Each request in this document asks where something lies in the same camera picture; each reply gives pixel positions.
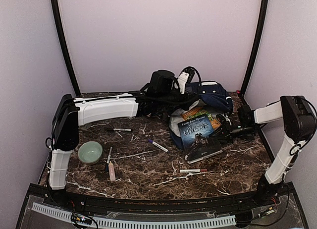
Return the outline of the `orange 39-Storey Treehouse book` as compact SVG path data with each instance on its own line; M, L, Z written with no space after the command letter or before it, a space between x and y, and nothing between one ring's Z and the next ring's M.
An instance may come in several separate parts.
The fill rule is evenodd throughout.
M213 127L213 129L218 129L221 126L221 123L217 120L216 116L218 114L221 114L220 111L216 110L215 108L212 107L206 107L206 106L198 106L198 107L194 107L191 110L182 113L181 117L184 120L189 120L191 118L195 118L197 116L201 116L206 114L211 122L211 125Z

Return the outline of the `dark Wuthering Heights book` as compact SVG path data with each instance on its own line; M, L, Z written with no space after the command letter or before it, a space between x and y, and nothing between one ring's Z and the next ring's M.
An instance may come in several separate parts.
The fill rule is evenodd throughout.
M222 153L220 142L212 137L214 128L207 114L183 121L178 128L188 164Z

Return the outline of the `navy blue student backpack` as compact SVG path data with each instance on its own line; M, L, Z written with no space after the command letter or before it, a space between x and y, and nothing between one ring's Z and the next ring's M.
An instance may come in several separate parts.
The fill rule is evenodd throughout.
M184 120L181 116L182 114L198 106L211 107L226 116L231 115L233 112L232 98L223 86L215 81L203 81L201 87L199 87L199 82L189 83L186 85L186 89L194 94L198 93L199 98L189 106L177 107L170 115L169 120L170 137L176 147L181 150L183 150L184 147L180 137L178 123Z

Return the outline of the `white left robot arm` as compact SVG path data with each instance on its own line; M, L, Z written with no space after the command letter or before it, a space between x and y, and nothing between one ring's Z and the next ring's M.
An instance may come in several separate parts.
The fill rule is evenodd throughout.
M52 122L51 159L48 163L50 198L59 207L66 207L70 197L66 187L66 173L70 155L79 144L79 127L95 121L140 117L167 112L176 107L188 107L198 99L186 86L194 75L194 67L184 68L179 76L168 70L152 73L149 83L138 91L98 98L73 98L64 95Z

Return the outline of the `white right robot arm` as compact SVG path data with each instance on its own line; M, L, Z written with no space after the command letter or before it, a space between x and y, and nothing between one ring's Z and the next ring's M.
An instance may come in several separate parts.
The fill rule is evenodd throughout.
M233 139L253 134L270 122L282 120L284 139L282 145L259 185L262 188L253 194L253 202L263 206L272 198L272 191L265 186L274 186L284 180L292 169L298 154L311 141L317 131L316 108L303 96L281 96L279 101L266 107L252 110L243 105L237 110L240 125L232 126L228 120L217 115L221 122L211 136L222 144L229 144Z

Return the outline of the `black capped white marker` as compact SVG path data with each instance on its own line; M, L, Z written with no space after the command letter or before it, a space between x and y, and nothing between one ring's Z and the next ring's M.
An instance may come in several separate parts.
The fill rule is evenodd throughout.
M106 128L107 131L123 131L123 132L131 132L130 128Z

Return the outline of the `purple capped white marker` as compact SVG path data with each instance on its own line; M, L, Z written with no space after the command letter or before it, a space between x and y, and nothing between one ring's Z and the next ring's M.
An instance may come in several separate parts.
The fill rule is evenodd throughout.
M152 139L148 139L148 142L153 144L154 146L158 147L159 149L163 150L166 153L169 152L169 150L167 148L165 148L164 146L160 145L159 143L153 141Z

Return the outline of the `red capped white marker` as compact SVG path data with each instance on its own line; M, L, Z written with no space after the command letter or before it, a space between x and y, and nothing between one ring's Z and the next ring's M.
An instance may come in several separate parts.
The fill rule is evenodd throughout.
M207 172L207 169L183 169L180 170L180 173L198 173L198 172Z

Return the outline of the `cream patterned ceramic mug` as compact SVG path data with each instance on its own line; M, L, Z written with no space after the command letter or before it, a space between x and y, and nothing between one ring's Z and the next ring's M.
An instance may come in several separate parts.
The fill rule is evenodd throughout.
M87 123L85 125L79 126L81 130L87 130L92 126L92 123Z

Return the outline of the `light green ceramic bowl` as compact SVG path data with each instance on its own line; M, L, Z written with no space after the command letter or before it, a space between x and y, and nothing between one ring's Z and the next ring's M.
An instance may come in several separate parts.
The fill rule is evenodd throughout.
M103 154L103 147L99 142L89 141L84 143L78 149L79 160L88 165L96 164Z

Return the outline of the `pink pencil-shaped eraser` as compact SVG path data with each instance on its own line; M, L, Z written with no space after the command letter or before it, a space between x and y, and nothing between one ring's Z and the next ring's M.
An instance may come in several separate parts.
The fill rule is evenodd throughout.
M108 164L109 179L111 182L116 180L114 164L110 161Z

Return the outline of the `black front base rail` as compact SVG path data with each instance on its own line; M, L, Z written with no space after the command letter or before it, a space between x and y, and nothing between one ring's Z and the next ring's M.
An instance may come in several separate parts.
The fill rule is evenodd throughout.
M90 196L65 192L69 208L85 214L105 214L110 211L124 213L197 213L216 211L218 213L244 213L259 205L253 200L255 192L231 196L210 197L189 200L129 200Z

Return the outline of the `black right frame post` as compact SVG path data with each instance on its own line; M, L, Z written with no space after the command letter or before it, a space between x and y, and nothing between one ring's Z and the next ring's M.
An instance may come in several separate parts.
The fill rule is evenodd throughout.
M243 98L247 92L247 88L250 83L252 72L255 66L255 62L256 62L256 58L257 58L257 54L258 54L258 50L259 50L260 42L262 38L267 6L268 6L268 0L261 0L255 37L254 37L248 65L246 68L245 76L244 76L242 86L240 89L241 98Z

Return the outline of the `black frame post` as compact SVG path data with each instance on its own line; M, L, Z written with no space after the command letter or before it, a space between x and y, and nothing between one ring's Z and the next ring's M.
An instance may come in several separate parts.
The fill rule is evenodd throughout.
M58 0L51 0L51 6L52 6L52 11L53 11L53 17L54 17L54 22L55 22L55 27L57 31L57 36L60 44L60 48L62 51L62 55L64 58L65 66L67 69L67 73L69 76L69 79L71 81L71 85L73 88L73 91L75 93L76 97L79 97L81 95L80 87L78 84L78 81L75 76L75 71L71 62L68 46L66 43L66 37L63 29L63 24L62 24L62 19L61 19L61 14L59 10L59 4Z
M267 6L268 6L268 0L261 0L255 37L254 37L248 65L246 68L245 76L244 76L242 86L240 89L241 98L243 98L247 92L247 88L250 83L252 72L255 66L255 62L256 62L256 58L257 58L257 54L258 54L258 50L259 50L260 42L262 38Z

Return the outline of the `black left frame post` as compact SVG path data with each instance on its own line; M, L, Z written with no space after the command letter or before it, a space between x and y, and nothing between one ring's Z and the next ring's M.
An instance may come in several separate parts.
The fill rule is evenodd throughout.
M60 48L62 51L62 55L64 58L65 66L67 69L67 73L69 76L69 79L71 81L71 85L73 88L73 91L75 93L76 97L79 97L81 95L80 87L78 84L78 81L75 76L75 71L71 62L68 46L66 43L66 37L63 29L63 24L62 24L62 19L61 19L61 14L59 10L59 4L58 0L51 0L51 6L52 6L52 11L53 11L53 17L54 17L54 22L55 22L55 27L57 31L57 36L60 44Z

